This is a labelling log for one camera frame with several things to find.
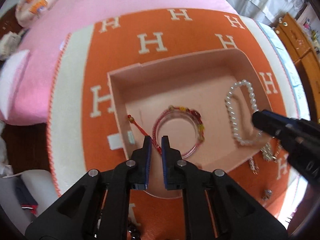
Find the pink bed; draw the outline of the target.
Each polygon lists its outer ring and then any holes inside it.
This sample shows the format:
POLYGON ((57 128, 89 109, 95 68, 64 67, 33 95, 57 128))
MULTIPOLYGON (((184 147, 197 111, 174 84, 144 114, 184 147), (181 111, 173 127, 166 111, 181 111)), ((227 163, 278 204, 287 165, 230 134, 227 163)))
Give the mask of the pink bed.
POLYGON ((152 9, 196 8, 235 13, 226 0, 58 0, 28 29, 1 70, 1 120, 11 125, 47 121, 52 80, 68 34, 103 20, 152 9))

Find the rhinestone leaf hair comb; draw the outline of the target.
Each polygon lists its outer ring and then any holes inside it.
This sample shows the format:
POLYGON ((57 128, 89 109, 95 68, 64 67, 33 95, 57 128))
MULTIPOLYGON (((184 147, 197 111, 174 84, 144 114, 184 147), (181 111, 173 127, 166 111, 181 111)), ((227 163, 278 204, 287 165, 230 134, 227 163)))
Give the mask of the rhinestone leaf hair comb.
POLYGON ((275 140, 276 144, 276 149, 273 149, 273 146, 270 142, 266 143, 261 149, 261 153, 263 156, 264 161, 267 162, 277 162, 277 157, 280 154, 281 150, 282 150, 282 146, 280 144, 279 140, 275 140))

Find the small silver earring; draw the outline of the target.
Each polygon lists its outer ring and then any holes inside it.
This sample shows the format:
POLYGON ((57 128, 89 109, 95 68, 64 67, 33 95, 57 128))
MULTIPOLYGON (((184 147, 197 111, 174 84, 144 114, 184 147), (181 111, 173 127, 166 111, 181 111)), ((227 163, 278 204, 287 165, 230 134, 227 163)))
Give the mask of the small silver earring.
POLYGON ((267 201, 271 198, 272 196, 272 190, 271 189, 265 189, 264 194, 262 196, 262 200, 267 201))

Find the folded clothes pile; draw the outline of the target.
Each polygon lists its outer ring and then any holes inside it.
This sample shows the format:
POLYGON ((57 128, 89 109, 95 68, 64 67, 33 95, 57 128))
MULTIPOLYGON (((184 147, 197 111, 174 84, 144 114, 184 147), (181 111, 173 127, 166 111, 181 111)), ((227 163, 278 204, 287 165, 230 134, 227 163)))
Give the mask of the folded clothes pile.
POLYGON ((0 41, 0 60, 5 61, 13 54, 20 44, 21 36, 12 31, 5 34, 0 41))

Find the pink jewelry tray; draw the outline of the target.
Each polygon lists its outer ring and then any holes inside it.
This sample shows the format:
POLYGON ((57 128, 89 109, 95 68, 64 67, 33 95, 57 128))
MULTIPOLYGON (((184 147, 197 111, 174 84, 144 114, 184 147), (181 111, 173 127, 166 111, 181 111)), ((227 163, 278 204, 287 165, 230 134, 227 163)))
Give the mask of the pink jewelry tray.
POLYGON ((108 74, 127 157, 145 135, 170 146, 203 170, 233 170, 270 137, 252 125, 253 104, 271 105, 248 57, 216 49, 139 63, 108 74))

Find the bear print rolled quilt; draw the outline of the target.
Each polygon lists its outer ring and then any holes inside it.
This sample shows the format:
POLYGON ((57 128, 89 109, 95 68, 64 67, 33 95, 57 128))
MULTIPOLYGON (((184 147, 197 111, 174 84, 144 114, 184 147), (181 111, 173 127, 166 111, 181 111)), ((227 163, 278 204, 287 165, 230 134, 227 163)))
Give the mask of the bear print rolled quilt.
POLYGON ((58 0, 20 0, 16 5, 15 17, 18 24, 24 28, 50 10, 58 0))

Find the white blue patterned sheet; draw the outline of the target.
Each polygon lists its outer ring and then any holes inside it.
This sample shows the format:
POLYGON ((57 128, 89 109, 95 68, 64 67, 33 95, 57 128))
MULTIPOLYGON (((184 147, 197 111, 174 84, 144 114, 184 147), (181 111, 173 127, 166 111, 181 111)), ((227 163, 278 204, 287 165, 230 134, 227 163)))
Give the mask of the white blue patterned sheet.
POLYGON ((276 35, 276 32, 265 24, 256 23, 265 35, 267 45, 272 48, 276 62, 271 64, 286 109, 286 116, 296 119, 311 120, 310 109, 302 81, 287 49, 276 35))

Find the small gold hair clip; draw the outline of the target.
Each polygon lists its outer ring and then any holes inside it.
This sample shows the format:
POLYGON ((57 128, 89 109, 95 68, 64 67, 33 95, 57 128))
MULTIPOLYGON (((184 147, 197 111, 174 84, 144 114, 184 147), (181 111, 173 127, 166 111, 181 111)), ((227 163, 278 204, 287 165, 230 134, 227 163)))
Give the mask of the small gold hair clip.
POLYGON ((248 159, 248 164, 249 164, 249 168, 253 172, 253 174, 258 174, 259 173, 259 167, 255 163, 253 157, 248 159))

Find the wooden dresser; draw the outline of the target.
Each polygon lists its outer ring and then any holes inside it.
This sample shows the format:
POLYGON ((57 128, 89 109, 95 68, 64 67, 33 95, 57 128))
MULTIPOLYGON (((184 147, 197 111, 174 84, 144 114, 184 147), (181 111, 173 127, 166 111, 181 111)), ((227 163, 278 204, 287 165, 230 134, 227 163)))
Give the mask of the wooden dresser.
POLYGON ((293 61, 310 109, 311 120, 319 123, 319 60, 303 29, 290 15, 285 14, 275 32, 293 61))

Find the orange H-pattern blanket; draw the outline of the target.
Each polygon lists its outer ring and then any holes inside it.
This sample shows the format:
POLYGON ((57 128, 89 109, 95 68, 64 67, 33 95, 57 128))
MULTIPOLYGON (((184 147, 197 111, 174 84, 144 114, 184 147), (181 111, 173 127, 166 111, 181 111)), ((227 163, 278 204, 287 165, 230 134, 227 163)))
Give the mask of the orange H-pattern blanket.
MULTIPOLYGON (((239 49, 250 60, 270 102, 286 116, 271 64, 272 48, 256 22, 244 16, 204 9, 157 9, 126 14, 118 26, 110 20, 88 25, 67 35, 52 85, 48 117, 48 154, 58 195, 65 193, 88 170, 111 170, 128 157, 114 115, 108 74, 139 63, 216 49, 239 49)), ((296 208, 297 174, 281 150, 277 162, 252 156, 259 167, 253 174, 248 160, 230 176, 274 217, 285 220, 296 208), (265 189, 272 190, 262 200, 265 189)))

